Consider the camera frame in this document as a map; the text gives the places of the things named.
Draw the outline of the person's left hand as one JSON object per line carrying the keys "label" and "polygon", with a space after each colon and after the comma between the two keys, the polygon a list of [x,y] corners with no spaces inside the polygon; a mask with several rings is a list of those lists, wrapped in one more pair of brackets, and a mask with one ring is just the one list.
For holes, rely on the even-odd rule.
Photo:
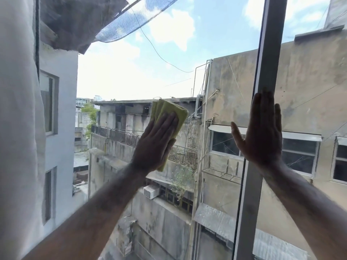
{"label": "person's left hand", "polygon": [[144,176],[164,164],[176,142],[176,139],[171,139],[171,135],[150,135],[152,126],[153,120],[150,120],[138,141],[129,165],[131,171]]}

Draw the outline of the yellow-green cleaning cloth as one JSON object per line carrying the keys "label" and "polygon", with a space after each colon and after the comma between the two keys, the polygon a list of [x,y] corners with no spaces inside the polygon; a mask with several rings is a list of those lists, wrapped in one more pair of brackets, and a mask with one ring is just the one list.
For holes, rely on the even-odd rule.
{"label": "yellow-green cleaning cloth", "polygon": [[188,110],[164,99],[154,100],[152,102],[151,120],[155,120],[155,123],[161,118],[163,114],[170,114],[172,112],[175,112],[178,118],[176,130],[171,137],[171,139],[176,139],[185,120],[188,118]]}

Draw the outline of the person's right forearm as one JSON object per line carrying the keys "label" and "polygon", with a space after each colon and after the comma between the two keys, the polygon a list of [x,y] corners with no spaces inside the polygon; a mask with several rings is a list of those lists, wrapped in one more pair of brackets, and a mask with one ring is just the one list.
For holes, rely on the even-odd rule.
{"label": "person's right forearm", "polygon": [[257,167],[317,260],[347,260],[347,211],[280,161]]}

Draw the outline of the person's left forearm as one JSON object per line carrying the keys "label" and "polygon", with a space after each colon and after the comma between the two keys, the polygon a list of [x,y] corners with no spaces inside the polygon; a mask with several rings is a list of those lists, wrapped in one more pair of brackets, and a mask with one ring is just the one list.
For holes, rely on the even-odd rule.
{"label": "person's left forearm", "polygon": [[130,163],[22,260],[97,260],[130,200],[158,166]]}

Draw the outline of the white window canopy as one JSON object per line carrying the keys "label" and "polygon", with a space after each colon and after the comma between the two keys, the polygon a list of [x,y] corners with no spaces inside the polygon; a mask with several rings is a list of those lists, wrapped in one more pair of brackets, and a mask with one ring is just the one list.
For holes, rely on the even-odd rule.
{"label": "white window canopy", "polygon": [[[226,133],[231,134],[231,126],[226,125],[210,125],[208,127],[210,131],[214,132],[220,132],[220,133]],[[315,134],[306,134],[306,133],[297,133],[297,132],[282,132],[282,137],[285,139],[295,139],[295,140],[305,140],[305,141],[316,141],[316,142],[322,142],[322,136],[321,135],[315,135]]]}

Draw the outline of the grey metal pipes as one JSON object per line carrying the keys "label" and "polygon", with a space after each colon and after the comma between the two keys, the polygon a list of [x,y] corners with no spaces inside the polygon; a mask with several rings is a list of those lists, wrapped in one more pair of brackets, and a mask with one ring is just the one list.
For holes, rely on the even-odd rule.
{"label": "grey metal pipes", "polygon": [[206,94],[206,84],[208,83],[208,78],[210,74],[210,65],[213,62],[213,59],[209,59],[206,61],[205,64],[205,70],[204,70],[204,76],[203,76],[203,83],[201,88],[201,93],[197,94],[196,96],[196,102],[195,102],[195,110],[193,113],[194,119],[201,119],[202,118],[202,112],[203,112],[203,105],[204,105],[204,97]]}

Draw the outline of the wide white-framed window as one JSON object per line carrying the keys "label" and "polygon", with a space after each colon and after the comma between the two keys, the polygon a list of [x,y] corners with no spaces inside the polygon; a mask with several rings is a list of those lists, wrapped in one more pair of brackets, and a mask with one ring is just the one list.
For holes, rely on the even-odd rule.
{"label": "wide white-framed window", "polygon": [[[244,160],[232,134],[211,132],[210,150],[212,153]],[[316,170],[320,142],[283,138],[282,159],[292,170],[309,175]]]}

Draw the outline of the white air conditioner unit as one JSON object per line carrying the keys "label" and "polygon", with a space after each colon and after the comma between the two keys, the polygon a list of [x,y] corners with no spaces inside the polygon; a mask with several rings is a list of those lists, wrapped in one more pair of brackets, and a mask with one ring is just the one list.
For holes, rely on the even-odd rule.
{"label": "white air conditioner unit", "polygon": [[149,199],[154,199],[160,195],[160,186],[149,184],[143,188],[144,195]]}

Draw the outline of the narrow white-framed window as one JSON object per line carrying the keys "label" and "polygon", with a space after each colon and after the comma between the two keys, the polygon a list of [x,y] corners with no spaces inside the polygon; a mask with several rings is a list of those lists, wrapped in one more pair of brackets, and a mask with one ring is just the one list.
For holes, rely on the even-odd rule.
{"label": "narrow white-framed window", "polygon": [[331,179],[347,185],[347,137],[336,137],[332,156]]}

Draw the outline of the green tree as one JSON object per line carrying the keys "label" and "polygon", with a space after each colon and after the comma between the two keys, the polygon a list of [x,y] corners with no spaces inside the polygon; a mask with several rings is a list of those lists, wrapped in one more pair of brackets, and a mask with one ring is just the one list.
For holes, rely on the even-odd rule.
{"label": "green tree", "polygon": [[84,104],[84,107],[81,109],[83,113],[88,113],[88,117],[90,119],[89,124],[86,126],[86,138],[90,139],[90,134],[92,130],[92,125],[97,124],[97,113],[99,110],[95,108],[94,104],[86,103]]}

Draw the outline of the corrugated metal awning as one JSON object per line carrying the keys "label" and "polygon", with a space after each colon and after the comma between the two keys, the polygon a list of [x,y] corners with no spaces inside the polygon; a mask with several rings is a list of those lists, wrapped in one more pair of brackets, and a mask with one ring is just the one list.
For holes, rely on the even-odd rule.
{"label": "corrugated metal awning", "polygon": [[[236,220],[230,215],[201,203],[194,220],[233,249]],[[259,229],[255,231],[253,254],[263,260],[309,260],[307,251]]]}

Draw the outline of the white building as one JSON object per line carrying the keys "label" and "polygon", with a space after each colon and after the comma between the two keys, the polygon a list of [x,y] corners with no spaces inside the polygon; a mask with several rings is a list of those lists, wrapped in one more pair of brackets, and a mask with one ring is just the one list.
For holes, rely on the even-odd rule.
{"label": "white building", "polygon": [[73,177],[78,52],[40,43],[46,162],[42,218],[48,235],[75,210]]}

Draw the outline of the dark mesh net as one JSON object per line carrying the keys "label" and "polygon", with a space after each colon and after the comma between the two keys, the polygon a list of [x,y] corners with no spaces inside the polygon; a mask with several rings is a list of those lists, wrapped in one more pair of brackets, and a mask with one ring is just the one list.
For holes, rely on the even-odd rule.
{"label": "dark mesh net", "polygon": [[127,0],[128,4],[96,35],[95,42],[115,42],[146,25],[178,0]]}

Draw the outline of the grey window frame bar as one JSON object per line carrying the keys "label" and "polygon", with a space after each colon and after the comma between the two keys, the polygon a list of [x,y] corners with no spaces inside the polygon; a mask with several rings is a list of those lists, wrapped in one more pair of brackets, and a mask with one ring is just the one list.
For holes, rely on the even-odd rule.
{"label": "grey window frame bar", "polygon": [[[275,92],[287,1],[264,0],[252,99],[264,88]],[[232,260],[254,260],[253,246],[262,180],[256,166],[245,159]]]}

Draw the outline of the small green wall plant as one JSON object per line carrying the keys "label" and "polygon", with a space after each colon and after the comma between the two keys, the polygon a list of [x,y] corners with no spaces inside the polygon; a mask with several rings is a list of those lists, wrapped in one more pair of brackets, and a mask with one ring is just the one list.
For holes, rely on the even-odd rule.
{"label": "small green wall plant", "polygon": [[176,193],[177,199],[182,202],[186,192],[194,193],[195,171],[189,166],[178,165],[173,173],[172,191]]}

